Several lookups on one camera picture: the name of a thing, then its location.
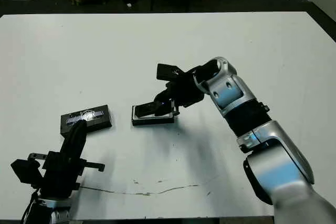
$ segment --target black box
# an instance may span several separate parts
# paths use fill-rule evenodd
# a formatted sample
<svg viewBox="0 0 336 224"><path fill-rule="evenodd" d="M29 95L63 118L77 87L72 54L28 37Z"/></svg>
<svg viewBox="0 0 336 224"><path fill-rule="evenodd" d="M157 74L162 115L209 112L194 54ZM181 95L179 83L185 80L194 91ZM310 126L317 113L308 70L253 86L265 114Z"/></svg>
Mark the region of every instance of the black box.
<svg viewBox="0 0 336 224"><path fill-rule="evenodd" d="M61 135L66 137L71 127L78 120L87 121L87 132L97 131L112 126L107 105L61 115Z"/></svg>

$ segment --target white table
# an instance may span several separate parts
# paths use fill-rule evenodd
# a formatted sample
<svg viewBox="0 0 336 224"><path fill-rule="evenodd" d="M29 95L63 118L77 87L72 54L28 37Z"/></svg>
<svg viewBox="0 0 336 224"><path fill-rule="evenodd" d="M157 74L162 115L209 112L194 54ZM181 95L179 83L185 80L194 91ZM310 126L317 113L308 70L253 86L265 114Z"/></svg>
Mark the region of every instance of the white table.
<svg viewBox="0 0 336 224"><path fill-rule="evenodd" d="M106 170L86 169L82 185L114 193L82 188L75 219L272 215L209 97L177 124L131 125L131 106L164 89L157 63L188 70L216 56L269 105L336 205L336 44L308 14L13 15L0 18L0 219L19 219L32 192L11 162L59 151L60 115L103 104L113 127L89 134L82 157Z"/></svg>

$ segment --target dark floor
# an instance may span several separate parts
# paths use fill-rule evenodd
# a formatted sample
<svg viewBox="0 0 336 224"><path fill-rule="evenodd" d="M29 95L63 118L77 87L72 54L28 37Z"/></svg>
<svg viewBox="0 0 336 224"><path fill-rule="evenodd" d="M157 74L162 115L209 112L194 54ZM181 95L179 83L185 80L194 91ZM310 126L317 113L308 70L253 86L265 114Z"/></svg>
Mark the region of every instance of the dark floor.
<svg viewBox="0 0 336 224"><path fill-rule="evenodd" d="M305 11L336 41L336 23L308 0L155 0L155 13L181 12L273 12ZM4 14L43 13L150 13L151 0L139 0L131 8L122 0L105 4L72 5L70 0L0 0L0 16Z"/></svg>

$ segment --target black cable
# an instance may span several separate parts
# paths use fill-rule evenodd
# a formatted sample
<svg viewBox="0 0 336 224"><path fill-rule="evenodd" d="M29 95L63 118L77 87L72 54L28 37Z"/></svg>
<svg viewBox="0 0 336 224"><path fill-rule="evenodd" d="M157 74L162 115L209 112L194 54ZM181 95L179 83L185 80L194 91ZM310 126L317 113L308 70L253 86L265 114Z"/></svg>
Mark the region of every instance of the black cable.
<svg viewBox="0 0 336 224"><path fill-rule="evenodd" d="M31 205L33 204L34 200L37 199L37 196L38 196L37 193L38 193L39 190L40 190L40 188L36 189L35 192L33 192L33 193L31 194L30 202L29 202L29 204L28 204L28 206L27 206L25 212L24 212L23 215L22 215L22 219L21 219L21 221L20 221L20 224L23 224L23 223L24 223L25 218L26 218L26 216L28 215L28 213L29 213L29 211L30 211Z"/></svg>

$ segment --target floor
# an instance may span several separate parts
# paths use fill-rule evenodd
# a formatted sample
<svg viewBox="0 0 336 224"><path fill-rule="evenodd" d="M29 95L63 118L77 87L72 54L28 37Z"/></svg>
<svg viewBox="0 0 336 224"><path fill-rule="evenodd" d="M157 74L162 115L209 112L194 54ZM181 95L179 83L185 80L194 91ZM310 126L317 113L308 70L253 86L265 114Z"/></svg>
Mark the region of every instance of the floor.
<svg viewBox="0 0 336 224"><path fill-rule="evenodd" d="M0 17L5 14L45 14L45 13L181 13L181 12L273 12L304 11L336 41L336 23L315 4L308 0L155 0L150 11L151 0L139 0L127 7L122 0L107 0L105 4L91 3L72 5L70 0L0 0ZM84 221L83 224L138 223L141 221ZM190 219L190 220L147 220L147 222L182 224L254 224L273 223L272 217ZM0 221L0 224L18 223L18 221Z"/></svg>

